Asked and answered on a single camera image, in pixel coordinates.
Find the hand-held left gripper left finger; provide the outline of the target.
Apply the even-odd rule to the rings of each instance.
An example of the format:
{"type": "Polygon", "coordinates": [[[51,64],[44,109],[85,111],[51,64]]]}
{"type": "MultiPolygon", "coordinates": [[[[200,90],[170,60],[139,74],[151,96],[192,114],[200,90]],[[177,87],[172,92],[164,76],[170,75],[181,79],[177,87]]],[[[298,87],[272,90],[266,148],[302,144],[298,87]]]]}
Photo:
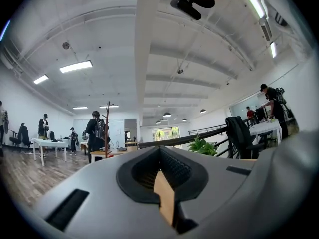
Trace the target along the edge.
{"type": "Polygon", "coordinates": [[[118,186],[121,165],[147,152],[141,149],[86,165],[49,190],[34,205],[34,212],[52,224],[51,216],[64,201],[74,202],[73,192],[86,198],[62,230],[68,239],[171,239],[176,230],[160,213],[157,204],[133,201],[118,186]]]}

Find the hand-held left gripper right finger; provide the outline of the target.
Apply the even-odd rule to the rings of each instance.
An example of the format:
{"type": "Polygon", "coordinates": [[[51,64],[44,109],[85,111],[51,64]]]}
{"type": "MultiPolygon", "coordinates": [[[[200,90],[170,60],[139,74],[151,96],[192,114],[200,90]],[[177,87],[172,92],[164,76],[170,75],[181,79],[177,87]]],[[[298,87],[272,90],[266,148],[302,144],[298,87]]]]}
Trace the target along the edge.
{"type": "Polygon", "coordinates": [[[183,234],[221,207],[250,174],[255,162],[159,148],[159,171],[175,192],[173,228],[183,234]]]}

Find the green potted plant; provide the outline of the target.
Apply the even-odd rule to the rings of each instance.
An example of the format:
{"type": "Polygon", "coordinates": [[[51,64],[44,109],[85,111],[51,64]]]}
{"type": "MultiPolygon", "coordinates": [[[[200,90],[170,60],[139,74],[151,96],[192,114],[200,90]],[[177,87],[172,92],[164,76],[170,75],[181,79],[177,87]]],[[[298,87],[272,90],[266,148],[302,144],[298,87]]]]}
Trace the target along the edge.
{"type": "Polygon", "coordinates": [[[205,139],[200,139],[199,136],[197,136],[194,141],[188,146],[188,151],[209,156],[217,155],[216,147],[213,144],[207,142],[205,139]]]}

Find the black office chair with jacket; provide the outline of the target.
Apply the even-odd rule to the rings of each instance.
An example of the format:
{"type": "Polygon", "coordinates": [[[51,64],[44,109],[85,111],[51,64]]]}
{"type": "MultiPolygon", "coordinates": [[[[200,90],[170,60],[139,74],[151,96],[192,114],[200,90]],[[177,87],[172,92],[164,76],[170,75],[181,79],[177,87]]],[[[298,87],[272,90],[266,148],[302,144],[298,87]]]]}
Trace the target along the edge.
{"type": "Polygon", "coordinates": [[[232,145],[237,149],[239,159],[257,159],[264,145],[253,144],[256,137],[250,134],[249,128],[240,117],[227,117],[227,136],[232,145]]]}

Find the black metal railing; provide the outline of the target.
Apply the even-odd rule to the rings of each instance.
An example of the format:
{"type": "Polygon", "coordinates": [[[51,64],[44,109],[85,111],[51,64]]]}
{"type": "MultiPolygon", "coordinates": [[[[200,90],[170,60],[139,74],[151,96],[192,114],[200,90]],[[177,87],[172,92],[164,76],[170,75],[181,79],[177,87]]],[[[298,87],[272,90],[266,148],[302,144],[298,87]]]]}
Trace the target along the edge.
{"type": "MultiPolygon", "coordinates": [[[[207,141],[208,138],[213,136],[226,136],[227,126],[225,124],[208,127],[199,130],[193,130],[189,132],[189,136],[180,137],[173,140],[163,140],[163,141],[153,141],[153,142],[144,142],[138,143],[137,149],[143,149],[147,147],[156,147],[156,146],[171,146],[177,147],[186,145],[187,150],[188,146],[194,141],[194,139],[199,136],[200,139],[205,139],[207,141]]],[[[231,141],[228,138],[224,140],[217,141],[211,143],[216,147],[217,155],[214,157],[222,157],[222,155],[226,154],[227,158],[239,159],[239,155],[237,153],[237,149],[232,145],[231,141]]]]}

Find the glass door with green view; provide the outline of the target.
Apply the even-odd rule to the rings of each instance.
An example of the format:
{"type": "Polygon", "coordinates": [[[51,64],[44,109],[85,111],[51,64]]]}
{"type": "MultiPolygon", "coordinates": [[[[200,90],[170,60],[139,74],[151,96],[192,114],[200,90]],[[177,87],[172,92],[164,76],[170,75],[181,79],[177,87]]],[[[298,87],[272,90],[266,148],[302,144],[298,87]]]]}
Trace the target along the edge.
{"type": "Polygon", "coordinates": [[[178,127],[159,128],[152,130],[153,141],[173,140],[180,138],[178,127]]]}

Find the wooden coat rack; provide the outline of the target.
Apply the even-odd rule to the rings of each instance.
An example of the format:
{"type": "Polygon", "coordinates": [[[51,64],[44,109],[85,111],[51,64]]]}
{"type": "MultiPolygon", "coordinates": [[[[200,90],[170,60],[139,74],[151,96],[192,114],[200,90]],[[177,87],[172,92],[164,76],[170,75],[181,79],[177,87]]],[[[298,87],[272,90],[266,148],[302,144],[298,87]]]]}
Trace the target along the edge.
{"type": "Polygon", "coordinates": [[[109,109],[106,108],[106,115],[105,115],[105,158],[108,158],[108,137],[109,137],[109,109]]]}

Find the long white table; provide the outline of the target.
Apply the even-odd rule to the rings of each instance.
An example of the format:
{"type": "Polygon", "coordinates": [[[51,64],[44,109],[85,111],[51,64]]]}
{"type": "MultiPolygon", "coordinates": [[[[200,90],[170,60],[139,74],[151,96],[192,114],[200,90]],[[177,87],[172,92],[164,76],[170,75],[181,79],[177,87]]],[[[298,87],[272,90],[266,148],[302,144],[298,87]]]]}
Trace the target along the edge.
{"type": "Polygon", "coordinates": [[[250,129],[250,135],[255,136],[258,139],[258,135],[262,133],[266,133],[269,131],[275,131],[277,134],[277,143],[278,145],[281,143],[282,140],[282,129],[280,127],[279,121],[277,119],[273,119],[270,122],[262,122],[256,125],[253,125],[250,129]]]}

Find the white air conditioner unit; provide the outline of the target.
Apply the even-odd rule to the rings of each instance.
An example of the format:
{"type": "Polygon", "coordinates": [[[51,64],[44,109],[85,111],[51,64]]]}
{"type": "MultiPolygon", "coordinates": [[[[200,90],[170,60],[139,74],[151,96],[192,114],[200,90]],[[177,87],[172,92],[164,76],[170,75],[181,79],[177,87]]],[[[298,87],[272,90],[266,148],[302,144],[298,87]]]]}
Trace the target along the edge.
{"type": "Polygon", "coordinates": [[[259,19],[259,25],[262,29],[262,32],[264,34],[264,37],[267,41],[271,41],[272,39],[272,33],[268,24],[268,21],[266,17],[264,16],[263,18],[259,19]]]}

